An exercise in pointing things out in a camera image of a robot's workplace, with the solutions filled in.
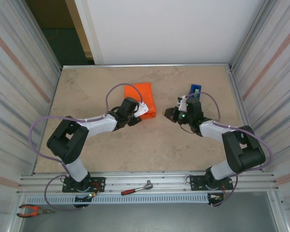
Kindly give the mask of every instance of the orange cloth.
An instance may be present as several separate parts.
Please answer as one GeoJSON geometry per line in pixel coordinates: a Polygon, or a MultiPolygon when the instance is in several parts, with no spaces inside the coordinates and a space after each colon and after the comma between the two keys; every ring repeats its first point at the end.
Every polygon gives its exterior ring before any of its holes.
{"type": "MultiPolygon", "coordinates": [[[[144,120],[144,119],[156,117],[156,107],[155,107],[153,93],[151,91],[151,84],[139,83],[139,84],[133,84],[133,85],[141,92],[143,101],[149,108],[149,111],[146,114],[141,115],[141,119],[144,120]]],[[[133,99],[136,99],[138,102],[141,101],[140,95],[131,86],[125,86],[125,98],[126,97],[131,97],[133,99]]]]}

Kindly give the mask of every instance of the white panel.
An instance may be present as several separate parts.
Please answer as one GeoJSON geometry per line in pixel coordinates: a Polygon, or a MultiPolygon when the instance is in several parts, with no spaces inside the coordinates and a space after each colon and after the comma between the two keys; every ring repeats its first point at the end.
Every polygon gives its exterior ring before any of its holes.
{"type": "Polygon", "coordinates": [[[144,64],[230,62],[263,0],[76,3],[91,50],[95,31],[104,64],[144,64]]]}

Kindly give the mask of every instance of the marble-pattern surface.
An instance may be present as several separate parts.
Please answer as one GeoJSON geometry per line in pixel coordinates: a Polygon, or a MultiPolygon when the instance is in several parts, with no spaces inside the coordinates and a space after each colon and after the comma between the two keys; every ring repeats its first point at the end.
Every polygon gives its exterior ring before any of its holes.
{"type": "MultiPolygon", "coordinates": [[[[89,67],[63,69],[52,116],[89,118],[105,112],[105,95],[119,83],[151,82],[157,117],[114,132],[89,138],[81,159],[89,171],[175,171],[205,170],[224,160],[220,142],[189,134],[162,115],[174,107],[177,97],[187,94],[191,84],[202,85],[218,102],[221,122],[240,126],[241,120],[224,66],[163,66],[163,67],[89,67]]],[[[124,87],[109,97],[110,109],[124,99],[124,87]]],[[[201,96],[204,115],[217,117],[217,109],[206,95],[201,96]]],[[[41,147],[43,154],[53,156],[46,142],[59,124],[47,123],[41,147]]],[[[62,172],[57,162],[38,158],[35,172],[62,172]]]]}

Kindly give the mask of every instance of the orange-handled pliers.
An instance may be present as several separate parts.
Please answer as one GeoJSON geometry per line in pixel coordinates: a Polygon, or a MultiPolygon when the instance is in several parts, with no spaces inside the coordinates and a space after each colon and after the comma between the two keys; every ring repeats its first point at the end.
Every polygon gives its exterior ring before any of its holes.
{"type": "Polygon", "coordinates": [[[16,214],[17,216],[19,216],[20,218],[30,218],[30,217],[35,217],[38,216],[39,214],[49,214],[49,213],[54,213],[53,210],[49,210],[49,209],[41,209],[38,206],[32,205],[32,204],[23,204],[21,206],[19,206],[19,208],[31,208],[34,211],[30,214],[16,214]]]}

